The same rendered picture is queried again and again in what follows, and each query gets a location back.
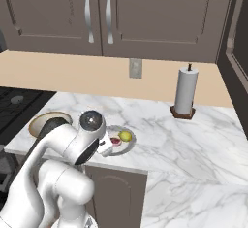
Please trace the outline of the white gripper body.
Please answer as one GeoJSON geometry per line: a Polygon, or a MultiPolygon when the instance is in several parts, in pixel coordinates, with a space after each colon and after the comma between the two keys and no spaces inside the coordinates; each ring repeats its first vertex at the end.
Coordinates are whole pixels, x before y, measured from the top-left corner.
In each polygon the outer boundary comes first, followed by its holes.
{"type": "Polygon", "coordinates": [[[101,155],[107,157],[112,153],[112,142],[109,137],[103,138],[101,141],[101,155]]]}

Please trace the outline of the grey round plate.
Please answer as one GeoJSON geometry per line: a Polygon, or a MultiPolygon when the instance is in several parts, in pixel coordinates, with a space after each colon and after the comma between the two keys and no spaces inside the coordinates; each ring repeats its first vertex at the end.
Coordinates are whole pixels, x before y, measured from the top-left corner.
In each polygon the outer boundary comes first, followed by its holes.
{"type": "Polygon", "coordinates": [[[137,141],[135,133],[132,130],[130,130],[124,126],[111,125],[111,126],[107,127],[107,131],[108,131],[108,136],[110,138],[112,138],[112,137],[119,138],[118,133],[121,131],[129,131],[132,134],[132,140],[130,142],[123,142],[122,141],[122,144],[118,147],[115,147],[114,145],[112,145],[111,156],[123,155],[123,154],[129,152],[134,147],[134,145],[137,141]]]}

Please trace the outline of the yellow lemon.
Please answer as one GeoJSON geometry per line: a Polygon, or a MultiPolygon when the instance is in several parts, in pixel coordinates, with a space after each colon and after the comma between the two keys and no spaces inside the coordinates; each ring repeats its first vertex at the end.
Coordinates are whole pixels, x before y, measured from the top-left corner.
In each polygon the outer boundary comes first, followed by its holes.
{"type": "Polygon", "coordinates": [[[132,134],[129,131],[121,131],[118,136],[123,142],[130,142],[132,140],[132,134]]]}

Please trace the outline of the brown base cupboard door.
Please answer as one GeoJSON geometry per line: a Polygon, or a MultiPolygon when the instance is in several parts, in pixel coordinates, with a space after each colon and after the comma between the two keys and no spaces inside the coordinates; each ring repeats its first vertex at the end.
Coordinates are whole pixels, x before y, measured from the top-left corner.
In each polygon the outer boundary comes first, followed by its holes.
{"type": "Polygon", "coordinates": [[[146,174],[86,166],[95,193],[86,205],[99,228],[140,228],[146,174]]]}

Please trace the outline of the tan round bowl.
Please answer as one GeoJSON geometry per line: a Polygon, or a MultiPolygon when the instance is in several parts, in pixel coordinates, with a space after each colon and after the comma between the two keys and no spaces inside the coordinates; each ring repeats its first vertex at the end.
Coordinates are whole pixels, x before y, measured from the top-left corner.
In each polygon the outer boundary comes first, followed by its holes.
{"type": "Polygon", "coordinates": [[[46,122],[52,118],[55,117],[62,117],[64,118],[66,121],[68,121],[70,124],[73,123],[72,118],[66,114],[66,113],[62,113],[62,112],[49,112],[49,113],[45,113],[45,114],[41,114],[37,117],[35,117],[29,124],[29,133],[37,138],[39,133],[41,132],[43,126],[46,124],[46,122]]]}

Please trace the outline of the black hob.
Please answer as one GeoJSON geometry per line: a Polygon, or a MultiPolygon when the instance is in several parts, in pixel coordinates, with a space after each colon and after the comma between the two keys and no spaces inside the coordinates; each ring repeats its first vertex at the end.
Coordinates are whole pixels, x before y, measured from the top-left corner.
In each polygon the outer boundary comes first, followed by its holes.
{"type": "Polygon", "coordinates": [[[55,91],[0,86],[0,145],[6,146],[55,94],[55,91]]]}

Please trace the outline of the grey oven front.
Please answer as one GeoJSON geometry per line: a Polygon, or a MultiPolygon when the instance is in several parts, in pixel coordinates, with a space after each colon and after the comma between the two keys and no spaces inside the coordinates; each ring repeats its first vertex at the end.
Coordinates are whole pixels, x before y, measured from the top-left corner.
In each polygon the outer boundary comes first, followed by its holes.
{"type": "Polygon", "coordinates": [[[17,167],[16,156],[7,153],[4,147],[0,146],[0,210],[7,200],[9,187],[15,177],[17,167]]]}

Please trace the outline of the dark brown tall cabinet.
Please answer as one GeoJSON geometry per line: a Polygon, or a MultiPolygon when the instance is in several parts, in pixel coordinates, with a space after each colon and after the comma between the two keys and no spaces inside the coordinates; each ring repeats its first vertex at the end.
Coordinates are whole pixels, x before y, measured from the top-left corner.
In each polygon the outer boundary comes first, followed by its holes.
{"type": "Polygon", "coordinates": [[[248,139],[248,0],[230,0],[216,63],[248,139]]]}

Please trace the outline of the grey wall socket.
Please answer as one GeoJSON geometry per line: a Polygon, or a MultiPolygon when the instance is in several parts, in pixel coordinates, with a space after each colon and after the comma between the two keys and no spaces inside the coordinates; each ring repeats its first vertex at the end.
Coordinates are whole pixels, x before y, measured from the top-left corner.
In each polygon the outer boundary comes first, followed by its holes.
{"type": "Polygon", "coordinates": [[[142,60],[140,58],[131,58],[129,60],[129,76],[132,79],[142,78],[142,60]]]}

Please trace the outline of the brown wall cupboard door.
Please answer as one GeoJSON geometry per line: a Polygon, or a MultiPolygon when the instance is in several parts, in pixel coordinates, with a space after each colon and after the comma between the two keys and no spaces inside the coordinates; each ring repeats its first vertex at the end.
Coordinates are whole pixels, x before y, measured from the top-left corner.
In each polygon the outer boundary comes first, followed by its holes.
{"type": "Polygon", "coordinates": [[[99,0],[103,54],[115,57],[213,62],[230,0],[99,0]]]}
{"type": "Polygon", "coordinates": [[[84,0],[0,0],[0,30],[12,51],[102,54],[98,0],[90,0],[94,43],[88,42],[84,0]]]}

